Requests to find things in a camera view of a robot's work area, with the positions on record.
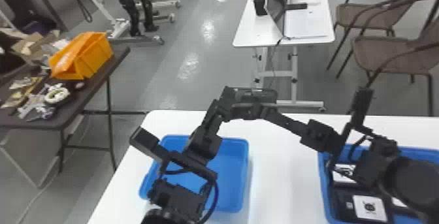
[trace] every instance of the tape roll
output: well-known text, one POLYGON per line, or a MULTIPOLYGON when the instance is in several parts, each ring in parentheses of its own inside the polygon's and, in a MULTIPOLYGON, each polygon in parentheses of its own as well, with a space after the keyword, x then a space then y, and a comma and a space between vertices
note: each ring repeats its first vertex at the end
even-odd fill
POLYGON ((44 97, 44 101, 48 104, 58 104, 70 95, 67 88, 57 88, 49 91, 44 97))

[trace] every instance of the white table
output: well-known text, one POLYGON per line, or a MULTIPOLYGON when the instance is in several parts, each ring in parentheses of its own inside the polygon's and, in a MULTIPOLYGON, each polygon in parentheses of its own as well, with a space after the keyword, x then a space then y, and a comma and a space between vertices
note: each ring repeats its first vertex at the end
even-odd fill
POLYGON ((253 48, 254 55, 252 56, 257 61, 257 66, 254 71, 253 84, 257 88, 263 86, 264 77, 275 76, 282 77, 287 76, 291 78, 291 100, 288 101, 278 101, 281 106, 298 106, 298 107, 317 107, 322 108, 324 103, 321 101, 298 101, 297 100, 297 46, 303 44, 319 44, 328 43, 335 40, 333 23, 331 18, 331 11, 329 9, 328 0, 299 0, 300 2, 309 3, 319 3, 318 7, 321 10, 321 20, 322 24, 321 35, 324 37, 314 37, 314 38, 302 38, 302 39, 284 39, 281 41, 280 46, 291 46, 291 51, 288 56, 288 60, 291 60, 291 70, 290 71, 276 71, 273 75, 272 71, 265 71, 265 66, 267 64, 267 54, 273 50, 273 47, 282 38, 282 33, 276 27, 269 15, 257 16, 255 12, 255 7, 253 0, 247 0, 246 7, 242 13, 241 21, 239 23, 238 29, 235 33, 235 39, 233 40, 233 46, 235 48, 253 48))
MULTIPOLYGON (((189 135, 205 112, 158 110, 149 113, 142 127, 158 138, 189 135)), ((286 114, 302 122, 315 119, 341 132, 344 115, 286 114)), ((439 149, 435 131, 439 119, 369 116, 365 125, 395 139, 401 146, 439 149)), ((321 198, 317 153, 299 143, 299 137, 267 121, 235 120, 224 123, 220 136, 245 138, 250 169, 244 207, 236 214, 214 213, 208 223, 326 223, 321 198)), ((360 137, 352 133, 349 141, 360 137)), ((138 196, 152 159, 130 146, 99 201, 89 224, 137 224, 152 207, 138 196)))

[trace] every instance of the orange box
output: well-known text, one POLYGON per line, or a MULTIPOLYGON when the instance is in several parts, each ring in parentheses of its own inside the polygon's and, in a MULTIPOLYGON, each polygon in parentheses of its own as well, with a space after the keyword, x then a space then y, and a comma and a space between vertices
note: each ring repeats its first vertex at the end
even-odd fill
POLYGON ((49 66, 57 79, 90 78, 112 55, 106 33, 86 32, 52 56, 49 66))

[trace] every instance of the black cable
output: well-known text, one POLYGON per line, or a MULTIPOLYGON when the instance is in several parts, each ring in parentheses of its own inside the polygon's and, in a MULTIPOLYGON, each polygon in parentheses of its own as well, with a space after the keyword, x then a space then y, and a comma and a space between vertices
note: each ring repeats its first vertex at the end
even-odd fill
POLYGON ((92 23, 93 16, 91 15, 90 11, 86 8, 86 6, 83 4, 81 0, 76 0, 76 2, 78 3, 79 8, 81 9, 82 15, 84 15, 84 19, 87 22, 92 23))
POLYGON ((276 45, 274 46, 273 50, 270 53, 270 56, 267 59, 267 62, 270 63, 271 65, 271 71, 273 72, 273 77, 271 78, 271 82, 270 85, 268 85, 268 88, 271 88, 271 85, 273 85, 274 79, 276 77, 276 71, 274 71, 274 64, 273 64, 273 57, 274 57, 274 53, 276 53, 276 49, 279 46, 280 42, 284 39, 284 36, 282 36, 281 39, 278 40, 278 42, 276 43, 276 45))
MULTIPOLYGON (((189 169, 186 168, 181 168, 179 170, 167 170, 165 171, 164 174, 183 174, 183 173, 187 173, 189 172, 189 169)), ((208 186, 209 182, 206 182, 200 189, 200 193, 204 192, 208 186)), ((214 181, 214 201, 212 202, 211 207, 209 208, 209 210, 207 211, 206 215, 203 216, 203 218, 201 220, 199 220, 196 224, 204 224, 209 218, 210 216, 214 213, 216 205, 218 203, 218 197, 220 195, 220 189, 218 187, 218 183, 216 181, 214 181)))
POLYGON ((359 146, 359 145, 361 145, 361 143, 363 143, 365 140, 366 140, 366 138, 367 138, 367 136, 366 135, 363 135, 356 143, 354 143, 352 146, 351 146, 351 149, 349 150, 349 154, 348 154, 348 160, 349 160, 349 162, 351 162, 351 163, 354 163, 354 160, 352 159, 352 155, 353 155, 353 152, 355 151, 355 149, 359 146))
POLYGON ((218 183, 216 181, 214 181, 214 189, 215 189, 214 201, 212 202, 212 205, 210 209, 207 211, 206 215, 204 215, 203 218, 201 218, 201 220, 197 222, 197 224, 204 224, 215 211, 215 207, 218 203, 218 197, 220 195, 220 190, 218 188, 218 183))
POLYGON ((181 169, 178 169, 178 170, 166 170, 164 172, 164 174, 183 174, 183 173, 187 173, 189 171, 190 170, 188 170, 186 168, 181 168, 181 169))

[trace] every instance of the black robotic arm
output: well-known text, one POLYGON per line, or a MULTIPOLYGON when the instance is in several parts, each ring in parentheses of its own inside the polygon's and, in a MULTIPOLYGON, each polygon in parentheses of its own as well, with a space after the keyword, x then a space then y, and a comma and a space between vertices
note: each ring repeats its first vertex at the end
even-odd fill
POLYGON ((159 145, 158 138, 138 128, 130 139, 131 144, 161 162, 159 178, 148 193, 151 203, 161 209, 149 211, 142 223, 204 223, 210 217, 218 201, 219 190, 216 172, 206 165, 215 158, 221 146, 222 138, 217 135, 221 123, 235 119, 264 119, 291 131, 301 138, 301 144, 331 155, 326 165, 329 172, 334 170, 377 193, 400 199, 415 210, 425 223, 439 223, 438 166, 401 157, 394 140, 376 135, 363 125, 372 94, 371 89, 360 88, 357 91, 350 109, 351 119, 341 134, 316 120, 305 124, 282 115, 276 108, 277 93, 274 90, 230 87, 225 87, 221 97, 212 102, 203 122, 191 134, 182 153, 167 151, 159 145), (336 168, 335 164, 352 130, 367 136, 371 146, 362 152, 351 175, 336 168), (180 165, 182 169, 167 171, 169 162, 180 165), (206 180, 198 194, 182 186, 171 185, 163 179, 163 175, 183 172, 193 172, 206 180), (213 187, 214 203, 200 219, 213 187))

